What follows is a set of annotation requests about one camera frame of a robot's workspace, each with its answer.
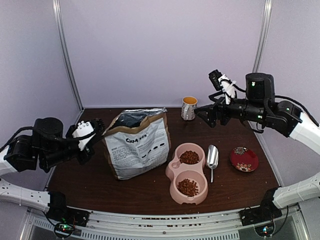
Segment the silver metal scoop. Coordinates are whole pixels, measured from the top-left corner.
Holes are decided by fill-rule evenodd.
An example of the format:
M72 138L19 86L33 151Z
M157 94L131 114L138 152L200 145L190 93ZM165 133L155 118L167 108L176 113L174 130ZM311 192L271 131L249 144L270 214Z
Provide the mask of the silver metal scoop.
M206 157L206 166L211 170L210 183L214 182L214 170L219 164L219 150L215 145L209 145Z

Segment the brown pet food bag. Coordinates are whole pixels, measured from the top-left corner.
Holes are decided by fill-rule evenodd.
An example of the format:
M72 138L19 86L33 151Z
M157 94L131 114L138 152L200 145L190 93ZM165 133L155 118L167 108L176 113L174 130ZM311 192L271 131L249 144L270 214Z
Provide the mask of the brown pet food bag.
M117 180L129 180L167 161L171 139L167 109L126 109L103 133L106 158Z

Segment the pink double pet bowl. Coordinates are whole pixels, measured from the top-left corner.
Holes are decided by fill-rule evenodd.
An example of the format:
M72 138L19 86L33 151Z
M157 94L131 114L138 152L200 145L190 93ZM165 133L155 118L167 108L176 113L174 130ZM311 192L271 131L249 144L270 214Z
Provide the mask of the pink double pet bowl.
M186 164L180 162L180 157L186 151L192 151L198 154L199 162L195 164ZM208 181L204 175L206 154L202 147L195 143L186 142L180 144L174 151L172 160L166 167L165 174L170 179L169 193L172 199L178 204L200 204L208 195ZM178 190L178 184L188 179L192 182L198 193L195 196L187 196Z

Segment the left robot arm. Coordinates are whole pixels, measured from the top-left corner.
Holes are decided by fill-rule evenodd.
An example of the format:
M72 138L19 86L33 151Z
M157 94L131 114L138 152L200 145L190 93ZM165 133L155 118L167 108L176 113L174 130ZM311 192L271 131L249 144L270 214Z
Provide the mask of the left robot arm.
M55 117L38 118L33 126L19 128L0 149L0 174L21 173L51 168L77 159L83 165L94 154L93 145L104 131L99 119L81 121L63 136L63 123ZM61 192L34 191L6 183L0 192L3 200L43 211L47 216L67 222L72 211Z

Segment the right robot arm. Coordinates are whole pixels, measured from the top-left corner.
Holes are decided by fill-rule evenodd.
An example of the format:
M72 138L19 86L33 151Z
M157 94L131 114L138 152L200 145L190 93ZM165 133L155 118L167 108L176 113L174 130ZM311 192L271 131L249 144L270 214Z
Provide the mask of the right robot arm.
M225 126L231 119L259 125L256 133L272 129L287 139L320 153L320 124L298 101L275 92L271 74L253 72L245 76L245 89L237 86L219 70L208 75L216 93L209 99L212 104L197 107L195 114L211 128L217 122Z

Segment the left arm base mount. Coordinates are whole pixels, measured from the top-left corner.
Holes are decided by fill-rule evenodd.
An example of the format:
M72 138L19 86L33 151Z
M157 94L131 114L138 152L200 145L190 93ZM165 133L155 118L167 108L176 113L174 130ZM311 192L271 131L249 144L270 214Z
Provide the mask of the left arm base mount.
M49 191L48 211L43 214L53 225L53 233L60 239L69 238L76 227L86 227L90 213L86 210L68 207L66 196L57 191Z

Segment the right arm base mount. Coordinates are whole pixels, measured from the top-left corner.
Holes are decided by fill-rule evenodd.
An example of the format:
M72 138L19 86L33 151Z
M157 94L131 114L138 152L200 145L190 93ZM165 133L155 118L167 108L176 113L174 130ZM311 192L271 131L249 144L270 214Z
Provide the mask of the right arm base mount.
M282 211L261 206L246 207L239 216L242 226L252 226L258 236L268 238L276 233L275 219L282 216Z

